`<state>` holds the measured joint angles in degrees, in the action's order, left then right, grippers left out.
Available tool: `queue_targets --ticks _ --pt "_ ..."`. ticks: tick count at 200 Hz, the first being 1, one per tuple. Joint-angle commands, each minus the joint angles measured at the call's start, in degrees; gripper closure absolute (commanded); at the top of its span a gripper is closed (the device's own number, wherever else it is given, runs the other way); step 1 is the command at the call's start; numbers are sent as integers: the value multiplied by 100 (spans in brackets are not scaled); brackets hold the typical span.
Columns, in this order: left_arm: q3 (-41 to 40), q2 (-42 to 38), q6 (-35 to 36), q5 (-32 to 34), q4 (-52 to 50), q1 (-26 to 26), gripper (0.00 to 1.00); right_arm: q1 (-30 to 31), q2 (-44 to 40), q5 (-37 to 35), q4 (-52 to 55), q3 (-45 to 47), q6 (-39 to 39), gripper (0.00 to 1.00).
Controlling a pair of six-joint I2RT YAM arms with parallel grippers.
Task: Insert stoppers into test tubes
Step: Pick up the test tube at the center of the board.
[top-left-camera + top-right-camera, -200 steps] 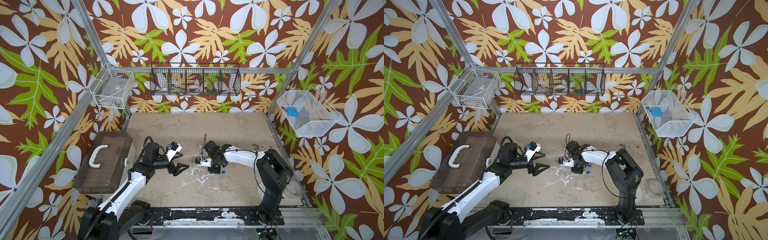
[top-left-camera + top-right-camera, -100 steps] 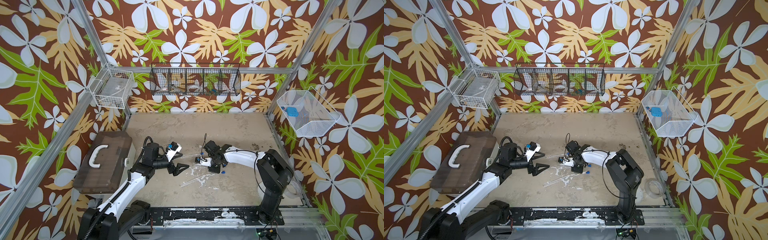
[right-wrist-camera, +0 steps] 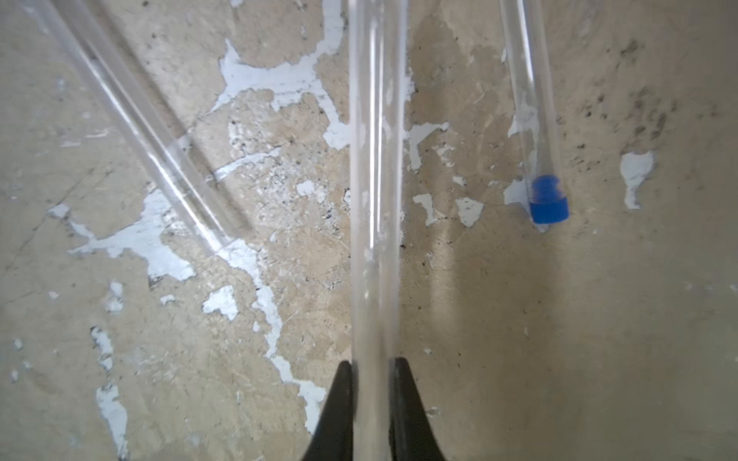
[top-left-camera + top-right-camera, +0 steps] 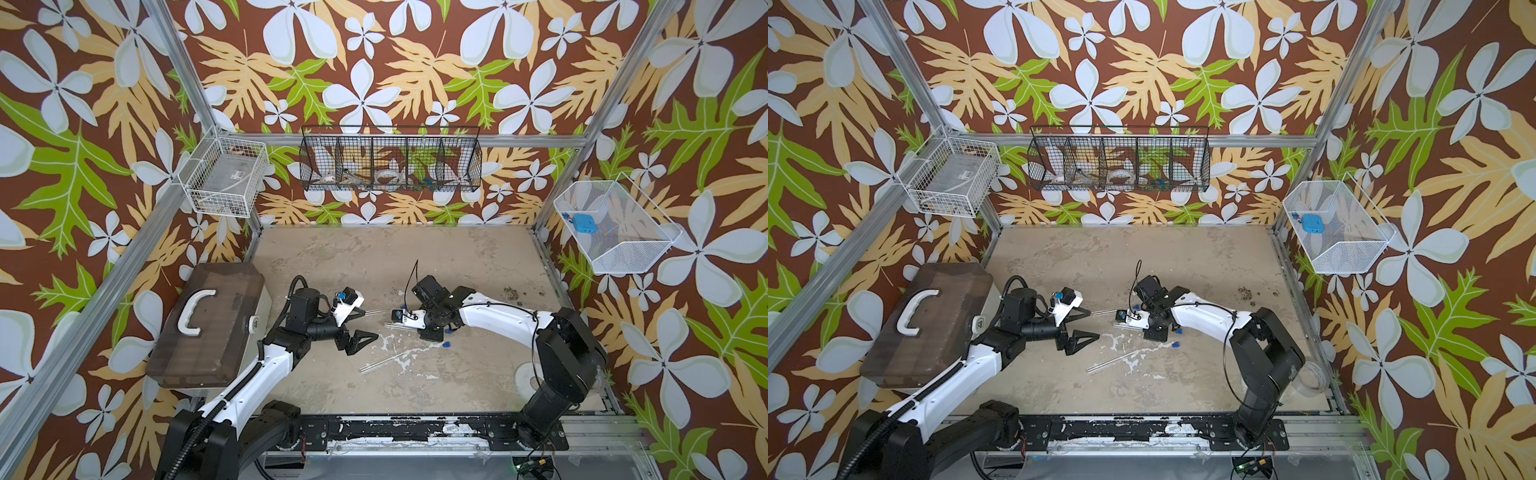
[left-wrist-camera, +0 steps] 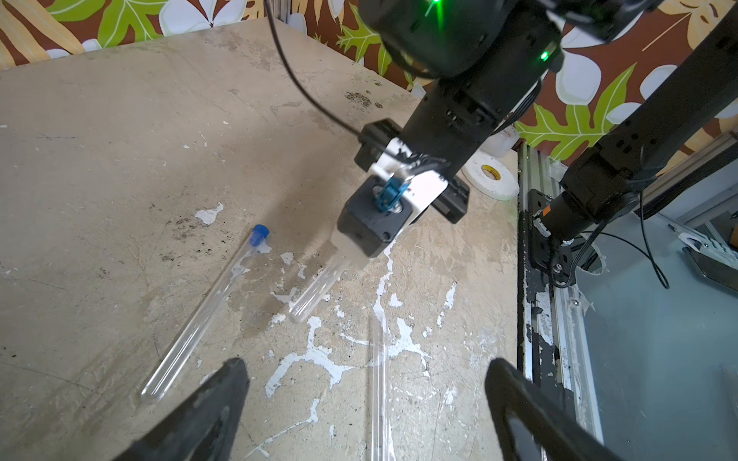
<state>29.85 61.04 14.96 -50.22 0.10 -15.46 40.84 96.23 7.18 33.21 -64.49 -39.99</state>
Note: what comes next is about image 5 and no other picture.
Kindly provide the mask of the blue stopper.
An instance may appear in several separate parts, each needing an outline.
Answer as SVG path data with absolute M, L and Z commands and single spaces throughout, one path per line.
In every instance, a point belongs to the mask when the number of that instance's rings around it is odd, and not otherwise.
M 263 244 L 263 242 L 267 240 L 269 234 L 269 228 L 263 225 L 256 225 L 249 235 L 249 245 L 252 247 L 259 247 L 259 245 Z

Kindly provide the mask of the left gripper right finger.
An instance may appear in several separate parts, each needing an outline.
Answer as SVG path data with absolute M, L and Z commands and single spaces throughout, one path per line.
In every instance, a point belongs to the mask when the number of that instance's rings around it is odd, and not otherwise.
M 505 359 L 490 362 L 484 386 L 503 459 L 619 458 L 557 408 Z

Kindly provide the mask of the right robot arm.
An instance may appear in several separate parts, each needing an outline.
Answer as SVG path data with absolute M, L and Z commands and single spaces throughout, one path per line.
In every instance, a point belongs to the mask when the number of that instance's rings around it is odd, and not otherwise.
M 737 125 L 733 1 L 363 1 L 394 59 L 436 86 L 402 140 L 453 175 L 542 77 L 555 101 L 515 119 L 566 161 L 543 227 L 569 240 Z

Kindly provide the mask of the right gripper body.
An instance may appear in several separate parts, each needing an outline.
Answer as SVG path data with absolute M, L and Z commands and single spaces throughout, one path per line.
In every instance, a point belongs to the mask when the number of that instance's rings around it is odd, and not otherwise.
M 393 138 L 397 138 L 401 127 L 393 120 L 386 118 L 371 122 L 361 130 L 361 147 L 355 156 L 355 163 L 368 172 L 370 166 L 381 158 L 380 149 L 366 140 L 383 143 L 386 146 Z M 432 202 L 436 209 L 450 223 L 457 224 L 468 211 L 470 186 L 459 176 L 449 180 L 449 186 Z

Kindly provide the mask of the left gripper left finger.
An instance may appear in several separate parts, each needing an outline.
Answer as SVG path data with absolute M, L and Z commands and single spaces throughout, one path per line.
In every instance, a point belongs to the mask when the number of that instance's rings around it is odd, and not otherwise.
M 228 460 L 249 390 L 245 362 L 231 358 L 118 460 Z

